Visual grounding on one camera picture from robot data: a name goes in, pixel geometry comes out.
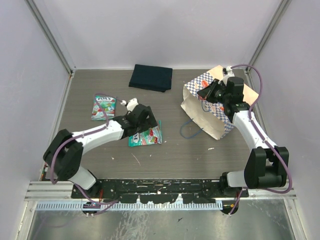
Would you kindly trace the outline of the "green snack packet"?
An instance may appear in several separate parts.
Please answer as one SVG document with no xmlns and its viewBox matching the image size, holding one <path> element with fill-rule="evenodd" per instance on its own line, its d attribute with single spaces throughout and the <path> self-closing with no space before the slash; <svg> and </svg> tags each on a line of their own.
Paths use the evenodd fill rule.
<svg viewBox="0 0 320 240">
<path fill-rule="evenodd" d="M 136 133 L 128 138 L 129 147 L 148 146 L 163 143 L 162 122 L 159 120 L 157 126 L 147 131 Z"/>
<path fill-rule="evenodd" d="M 92 121 L 105 121 L 106 117 L 112 119 L 116 116 L 117 99 L 102 93 L 96 93 L 93 97 Z"/>
</svg>

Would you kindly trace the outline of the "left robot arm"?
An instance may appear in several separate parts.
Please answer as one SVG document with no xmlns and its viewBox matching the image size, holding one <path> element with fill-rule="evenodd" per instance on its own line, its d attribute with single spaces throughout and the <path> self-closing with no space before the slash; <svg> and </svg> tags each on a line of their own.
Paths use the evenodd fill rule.
<svg viewBox="0 0 320 240">
<path fill-rule="evenodd" d="M 115 116 L 107 123 L 79 132 L 60 130 L 43 154 L 51 170 L 51 180 L 70 181 L 80 187 L 88 198 L 99 195 L 101 183 L 92 172 L 81 166 L 87 152 L 109 142 L 129 138 L 158 125 L 150 106 L 137 104 L 125 115 Z"/>
</svg>

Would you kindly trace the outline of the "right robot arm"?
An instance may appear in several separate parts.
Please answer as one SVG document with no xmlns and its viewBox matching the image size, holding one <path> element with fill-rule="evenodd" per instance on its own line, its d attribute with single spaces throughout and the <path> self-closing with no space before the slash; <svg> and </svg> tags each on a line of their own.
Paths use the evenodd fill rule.
<svg viewBox="0 0 320 240">
<path fill-rule="evenodd" d="M 286 194 L 292 189 L 289 151 L 270 140 L 254 117 L 252 106 L 244 99 L 244 80 L 231 76 L 226 81 L 214 79 L 197 95 L 209 103 L 221 103 L 224 114 L 239 130 L 250 155 L 244 170 L 224 172 L 219 191 L 231 197 L 239 188 L 262 189 Z"/>
</svg>

